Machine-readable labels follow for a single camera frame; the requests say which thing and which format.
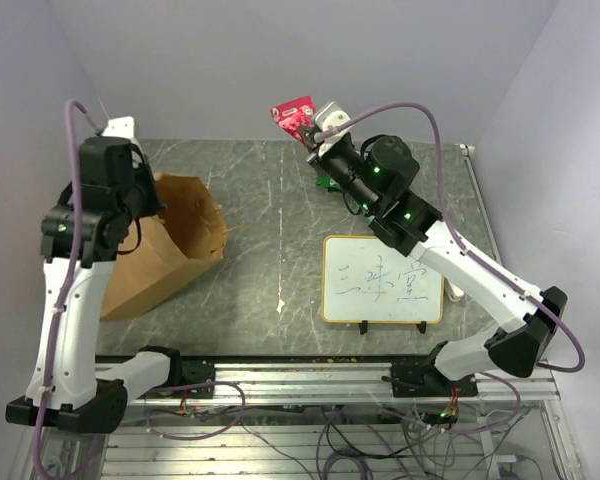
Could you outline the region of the brown paper bag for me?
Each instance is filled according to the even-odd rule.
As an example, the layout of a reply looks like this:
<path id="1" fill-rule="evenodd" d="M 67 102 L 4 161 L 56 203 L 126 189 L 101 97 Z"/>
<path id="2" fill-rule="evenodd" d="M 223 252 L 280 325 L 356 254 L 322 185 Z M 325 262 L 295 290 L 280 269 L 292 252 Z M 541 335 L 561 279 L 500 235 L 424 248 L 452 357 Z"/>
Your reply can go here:
<path id="1" fill-rule="evenodd" d="M 219 264 L 229 228 L 202 179 L 159 172 L 166 206 L 140 220 L 121 245 L 104 296 L 102 321 L 140 317 Z"/>

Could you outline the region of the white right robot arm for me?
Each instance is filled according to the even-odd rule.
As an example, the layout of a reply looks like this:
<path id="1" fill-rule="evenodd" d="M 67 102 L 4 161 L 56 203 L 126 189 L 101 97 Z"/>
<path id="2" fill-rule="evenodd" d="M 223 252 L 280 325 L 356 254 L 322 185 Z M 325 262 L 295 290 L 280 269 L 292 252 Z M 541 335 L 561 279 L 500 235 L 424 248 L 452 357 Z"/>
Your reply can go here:
<path id="1" fill-rule="evenodd" d="M 442 213 L 412 192 L 420 165 L 399 137 L 380 134 L 355 146 L 350 134 L 322 143 L 317 134 L 315 128 L 304 132 L 308 164 L 359 205 L 374 235 L 437 271 L 496 322 L 467 338 L 436 345 L 415 383 L 439 396 L 478 372 L 500 369 L 516 378 L 530 377 L 556 333 L 566 294 L 556 286 L 542 290 L 524 282 L 454 237 Z"/>

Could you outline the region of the green Chiuba chips bag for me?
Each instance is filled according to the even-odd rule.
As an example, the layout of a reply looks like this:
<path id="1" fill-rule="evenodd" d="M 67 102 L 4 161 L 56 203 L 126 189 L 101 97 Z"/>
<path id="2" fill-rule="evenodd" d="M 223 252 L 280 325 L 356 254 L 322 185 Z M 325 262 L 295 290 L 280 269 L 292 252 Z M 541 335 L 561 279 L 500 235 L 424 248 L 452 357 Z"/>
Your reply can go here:
<path id="1" fill-rule="evenodd" d="M 325 188 L 329 192 L 338 192 L 341 190 L 339 183 L 328 175 L 318 176 L 316 179 L 316 185 L 318 187 Z"/>

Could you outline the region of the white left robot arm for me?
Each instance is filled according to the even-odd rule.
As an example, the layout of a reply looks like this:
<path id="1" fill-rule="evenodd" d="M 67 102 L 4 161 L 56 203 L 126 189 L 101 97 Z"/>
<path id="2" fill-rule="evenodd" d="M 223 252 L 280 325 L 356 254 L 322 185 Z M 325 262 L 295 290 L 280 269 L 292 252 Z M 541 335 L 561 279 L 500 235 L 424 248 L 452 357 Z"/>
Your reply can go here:
<path id="1" fill-rule="evenodd" d="M 96 370 L 101 308 L 120 245 L 132 226 L 163 209 L 153 173 L 131 139 L 94 136 L 73 152 L 73 178 L 41 223 L 46 300 L 39 352 L 23 396 L 9 402 L 11 424 L 109 434 L 129 401 L 183 387 L 181 354 L 145 346 Z"/>

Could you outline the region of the red snack packet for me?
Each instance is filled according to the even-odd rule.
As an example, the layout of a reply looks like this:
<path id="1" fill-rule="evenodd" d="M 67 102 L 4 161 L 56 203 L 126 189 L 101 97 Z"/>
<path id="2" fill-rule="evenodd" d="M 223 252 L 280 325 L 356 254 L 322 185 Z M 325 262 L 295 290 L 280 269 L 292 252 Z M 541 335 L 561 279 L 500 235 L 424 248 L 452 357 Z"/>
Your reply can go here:
<path id="1" fill-rule="evenodd" d="M 314 130 L 315 105 L 309 95 L 270 108 L 274 123 L 304 146 L 311 144 L 308 135 Z"/>

